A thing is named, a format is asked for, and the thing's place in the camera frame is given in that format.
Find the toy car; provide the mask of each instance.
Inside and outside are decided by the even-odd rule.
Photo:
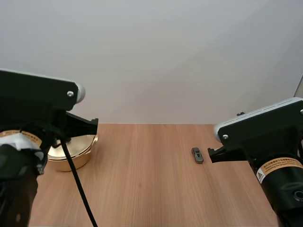
[[[204,159],[202,157],[202,154],[201,154],[199,148],[192,148],[191,153],[193,154],[195,161],[197,163],[203,163]]]

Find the gold pot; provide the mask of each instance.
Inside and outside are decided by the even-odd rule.
[[[66,143],[76,169],[84,166],[90,160],[91,152],[94,150],[97,141],[98,135],[85,135],[73,137],[70,142]],[[48,165],[55,170],[62,172],[71,171],[61,145],[57,148],[51,147],[47,159]]]

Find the wood grain surface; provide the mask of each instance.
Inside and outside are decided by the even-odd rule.
[[[247,162],[212,164],[212,125],[100,124],[78,170],[99,227],[277,226]],[[196,164],[191,149],[205,159]],[[46,167],[31,226],[92,226],[72,173]]]

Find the robotic arm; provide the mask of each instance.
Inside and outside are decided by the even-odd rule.
[[[98,119],[67,112],[84,96],[83,87],[69,80],[0,70],[0,226],[28,225],[36,179],[58,139],[64,149],[67,138],[96,135]],[[303,99],[292,98],[218,124],[214,135],[223,146],[208,149],[213,163],[249,162],[284,227],[303,226],[302,131]]]
[[[96,135],[98,119],[67,112],[84,96],[69,80],[0,70],[0,226],[28,225],[36,179],[58,139]]]
[[[249,162],[279,226],[303,226],[302,132],[303,99],[291,98],[216,125],[223,146],[208,149],[213,163]]]

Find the orange label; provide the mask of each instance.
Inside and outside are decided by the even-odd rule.
[[[279,157],[263,164],[263,166],[261,166],[257,171],[256,177],[259,182],[262,183],[268,174],[284,167],[299,167],[303,169],[303,165],[297,159],[291,157]]]
[[[19,133],[19,130],[7,130],[7,131],[0,132],[0,137],[10,136],[10,135],[17,134],[17,133]],[[26,137],[28,137],[32,142],[34,142],[38,146],[41,146],[42,140],[40,140],[39,137],[37,137],[34,134],[29,133],[27,131],[22,131],[22,134],[25,135]]]

